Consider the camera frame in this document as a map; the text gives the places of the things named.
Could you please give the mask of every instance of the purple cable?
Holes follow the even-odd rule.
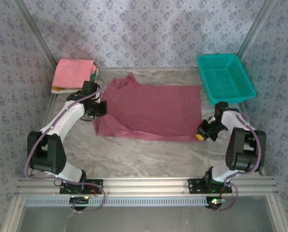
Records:
[[[75,204],[73,204],[73,205],[72,205],[72,209],[74,210],[74,212],[77,212],[77,213],[95,212],[95,211],[99,210],[100,208],[102,208],[103,205],[105,204],[105,200],[106,200],[106,194],[105,194],[104,189],[103,189],[101,186],[99,186],[99,185],[97,185],[97,184],[94,184],[94,183],[86,183],[86,182],[78,183],[78,182],[68,181],[68,180],[65,180],[65,179],[62,179],[62,178],[47,178],[47,177],[35,177],[35,176],[30,176],[30,175],[28,174],[28,168],[29,168],[29,163],[30,163],[30,161],[31,161],[31,159],[32,159],[33,153],[34,153],[34,151],[36,150],[38,144],[39,144],[39,143],[41,142],[41,140],[45,137],[45,135],[46,135],[49,131],[51,131],[51,130],[53,129],[53,127],[54,127],[54,126],[57,124],[57,122],[63,117],[63,115],[68,111],[68,109],[70,109],[71,107],[73,107],[73,106],[74,106],[75,104],[77,104],[77,103],[80,103],[80,102],[82,102],[82,101],[84,101],[84,100],[86,100],[86,99],[89,99],[89,98],[91,98],[91,97],[94,97],[96,94],[98,94],[98,93],[103,89],[104,82],[103,82],[103,80],[102,80],[101,78],[99,78],[99,80],[101,80],[102,85],[101,85],[94,93],[92,93],[92,94],[90,94],[90,95],[88,95],[88,96],[86,96],[86,97],[84,97],[84,98],[81,98],[81,99],[79,99],[79,100],[71,103],[66,109],[64,109],[64,110],[59,114],[59,116],[57,116],[57,118],[53,121],[53,123],[51,124],[51,126],[41,134],[41,136],[36,140],[34,146],[32,147],[31,152],[30,152],[29,155],[28,155],[27,162],[26,162],[26,164],[25,164],[25,166],[24,166],[24,176],[25,176],[26,178],[40,179],[40,180],[60,180],[60,181],[69,183],[69,184],[71,184],[71,185],[89,185],[89,186],[94,186],[94,187],[100,189],[101,192],[102,192],[102,194],[103,194],[102,203],[101,203],[98,207],[96,207],[96,208],[94,208],[94,209],[92,209],[92,210],[86,210],[86,211],[78,211],[78,210],[75,210],[75,208],[74,208]]]
[[[232,204],[229,205],[227,208],[224,208],[224,209],[216,209],[216,211],[225,211],[225,210],[231,208],[231,207],[235,204],[235,202],[236,202],[236,200],[237,200],[237,198],[238,198],[239,191],[238,191],[238,189],[237,189],[237,186],[236,186],[235,184],[233,184],[233,183],[230,183],[230,182],[229,182],[230,179],[232,179],[232,178],[234,178],[234,177],[236,177],[236,176],[238,176],[238,175],[240,175],[240,174],[252,174],[252,173],[254,173],[254,172],[258,169],[258,167],[259,167],[259,165],[260,165],[260,162],[261,162],[261,144],[260,144],[260,140],[259,140],[256,132],[252,129],[252,127],[249,126],[247,123],[245,123],[245,122],[239,117],[239,115],[242,115],[242,116],[245,117],[245,118],[248,118],[248,117],[247,117],[244,113],[242,113],[242,112],[239,112],[239,113],[236,115],[236,118],[239,120],[239,122],[242,123],[244,126],[246,126],[246,127],[250,130],[250,132],[252,133],[252,135],[254,136],[254,138],[255,138],[255,140],[256,140],[256,143],[257,143],[257,148],[258,148],[258,159],[257,159],[257,161],[256,161],[255,166],[254,166],[253,169],[251,169],[250,171],[248,171],[248,172],[240,172],[240,171],[238,171],[238,172],[233,173],[233,174],[231,174],[231,175],[229,175],[229,176],[227,176],[227,177],[225,178],[225,181],[224,181],[225,186],[230,187],[230,186],[232,185],[232,186],[235,188],[235,191],[236,191],[235,199],[234,199],[234,201],[232,202]]]

